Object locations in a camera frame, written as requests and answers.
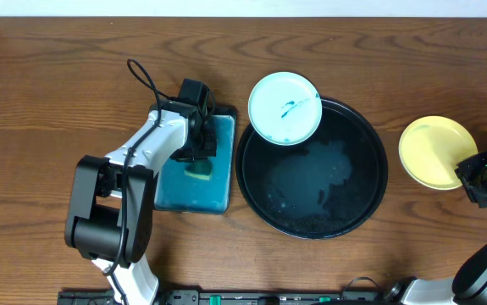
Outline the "light blue plate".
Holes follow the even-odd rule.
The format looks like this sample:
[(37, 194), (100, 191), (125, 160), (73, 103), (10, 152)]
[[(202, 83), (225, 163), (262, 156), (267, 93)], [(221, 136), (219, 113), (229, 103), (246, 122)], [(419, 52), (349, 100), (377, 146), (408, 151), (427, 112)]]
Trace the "light blue plate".
[(311, 137), (320, 124), (322, 112), (318, 90), (307, 78), (292, 72), (263, 77), (248, 99), (254, 130), (280, 146), (300, 144)]

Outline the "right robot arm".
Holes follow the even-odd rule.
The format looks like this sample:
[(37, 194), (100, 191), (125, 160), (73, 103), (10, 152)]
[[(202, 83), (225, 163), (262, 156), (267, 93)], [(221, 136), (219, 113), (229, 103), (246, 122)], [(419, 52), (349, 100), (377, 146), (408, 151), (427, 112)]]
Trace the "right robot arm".
[[(455, 169), (469, 200), (487, 208), (487, 152), (461, 161)], [(487, 244), (470, 257), (453, 278), (396, 283), (384, 299), (413, 305), (487, 305)]]

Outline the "yellow plate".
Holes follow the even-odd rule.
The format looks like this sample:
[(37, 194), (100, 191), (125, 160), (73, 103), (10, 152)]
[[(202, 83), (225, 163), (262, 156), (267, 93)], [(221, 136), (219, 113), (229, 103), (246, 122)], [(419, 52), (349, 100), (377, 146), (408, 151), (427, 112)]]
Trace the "yellow plate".
[(478, 153), (475, 140), (461, 124), (442, 116), (414, 120), (401, 133), (398, 154), (405, 171), (419, 184), (439, 191), (462, 182), (457, 165)]

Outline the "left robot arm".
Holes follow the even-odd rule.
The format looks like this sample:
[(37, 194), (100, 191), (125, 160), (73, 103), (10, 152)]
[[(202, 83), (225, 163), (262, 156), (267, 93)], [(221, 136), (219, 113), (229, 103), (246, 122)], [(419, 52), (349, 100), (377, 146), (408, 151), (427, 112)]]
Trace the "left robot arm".
[(215, 156), (215, 112), (207, 102), (160, 101), (125, 144), (76, 165), (65, 243), (102, 271), (116, 302), (154, 302), (158, 278), (145, 251), (161, 169), (170, 159), (195, 164)]

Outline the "green yellow sponge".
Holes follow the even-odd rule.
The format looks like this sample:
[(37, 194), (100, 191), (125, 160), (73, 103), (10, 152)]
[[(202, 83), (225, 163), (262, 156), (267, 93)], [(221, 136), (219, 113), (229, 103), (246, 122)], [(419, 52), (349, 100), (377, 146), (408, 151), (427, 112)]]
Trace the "green yellow sponge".
[(211, 180), (213, 165), (208, 159), (196, 160), (187, 165), (184, 174), (199, 180)]

